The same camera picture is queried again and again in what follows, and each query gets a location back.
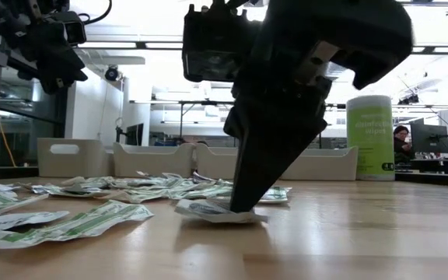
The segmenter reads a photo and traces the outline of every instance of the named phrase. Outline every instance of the ceiling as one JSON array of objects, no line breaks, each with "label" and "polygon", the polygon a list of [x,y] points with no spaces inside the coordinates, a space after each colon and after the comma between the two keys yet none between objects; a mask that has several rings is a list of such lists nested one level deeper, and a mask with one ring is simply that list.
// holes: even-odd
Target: ceiling
[{"label": "ceiling", "polygon": [[[193,3],[200,7],[209,5],[210,2],[211,0],[114,0],[110,15],[99,23],[87,26],[86,32],[91,41],[181,41],[183,18],[189,4]],[[92,18],[96,18],[106,10],[107,5],[107,0],[81,0],[73,1],[72,9],[76,12],[87,12]],[[248,10],[249,18],[260,19],[264,16],[264,8],[249,8]],[[448,45],[448,5],[406,6],[406,10],[413,22],[416,46]],[[102,59],[144,58],[145,66],[149,67],[149,80],[155,87],[155,93],[179,93],[180,99],[190,100],[195,92],[202,91],[195,87],[202,88],[203,86],[195,86],[194,83],[184,79],[180,51],[87,50],[86,53],[81,52],[80,55],[83,58],[87,56],[93,59],[98,57]],[[105,67],[101,61],[97,62],[94,64],[95,68]],[[424,93],[430,93],[430,95],[434,93],[436,88],[448,79],[448,56],[412,55],[389,75],[362,91],[353,88],[352,71],[330,65],[327,75],[334,79],[327,100],[329,103],[345,103],[354,96],[364,94],[386,94],[396,103],[410,93],[421,92],[423,96],[425,96]],[[129,71],[128,77],[136,77],[136,71]],[[230,86],[225,83],[210,84],[213,95],[223,99],[230,97]],[[447,95],[442,95],[441,100],[437,98],[439,97],[430,99],[441,104],[448,104]]]}]

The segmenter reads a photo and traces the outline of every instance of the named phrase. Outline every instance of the disinfecting wipes container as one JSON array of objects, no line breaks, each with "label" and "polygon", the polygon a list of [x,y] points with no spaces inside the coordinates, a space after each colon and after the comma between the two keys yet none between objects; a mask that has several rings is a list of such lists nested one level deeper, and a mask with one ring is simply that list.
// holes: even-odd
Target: disinfecting wipes container
[{"label": "disinfecting wipes container", "polygon": [[358,146],[357,180],[395,180],[391,99],[360,96],[347,102],[348,147]]}]

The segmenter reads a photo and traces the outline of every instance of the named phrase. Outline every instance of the wooden table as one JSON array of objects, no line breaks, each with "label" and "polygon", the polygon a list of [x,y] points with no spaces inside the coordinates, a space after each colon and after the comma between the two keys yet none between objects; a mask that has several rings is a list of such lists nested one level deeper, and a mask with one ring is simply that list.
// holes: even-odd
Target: wooden table
[{"label": "wooden table", "polygon": [[[448,187],[282,185],[294,187],[289,207],[257,207],[268,224],[209,225],[174,213],[168,201],[150,202],[155,217],[144,223],[0,250],[0,280],[448,279]],[[102,203],[49,198],[19,211],[77,213]]]}]

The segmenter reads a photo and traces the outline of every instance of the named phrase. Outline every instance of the glass wall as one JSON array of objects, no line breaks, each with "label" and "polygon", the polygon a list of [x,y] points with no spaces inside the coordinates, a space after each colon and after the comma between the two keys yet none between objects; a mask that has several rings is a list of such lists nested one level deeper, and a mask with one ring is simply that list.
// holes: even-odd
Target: glass wall
[{"label": "glass wall", "polygon": [[0,68],[0,166],[12,166],[9,151],[17,166],[36,166],[37,139],[65,132],[66,90],[45,93],[35,74]]}]

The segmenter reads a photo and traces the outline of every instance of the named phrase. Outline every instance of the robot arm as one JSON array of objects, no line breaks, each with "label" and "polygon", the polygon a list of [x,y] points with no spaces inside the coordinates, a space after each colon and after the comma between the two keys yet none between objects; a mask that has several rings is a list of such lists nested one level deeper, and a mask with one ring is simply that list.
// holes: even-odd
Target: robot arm
[{"label": "robot arm", "polygon": [[412,51],[411,20],[394,0],[270,0],[264,22],[214,0],[185,18],[184,75],[234,82],[224,130],[240,140],[231,210],[250,211],[326,128],[332,61],[362,89]]},{"label": "robot arm", "polygon": [[69,0],[0,0],[0,34],[36,62],[47,93],[87,80],[85,65],[72,50],[86,41],[84,23],[68,7]]}]

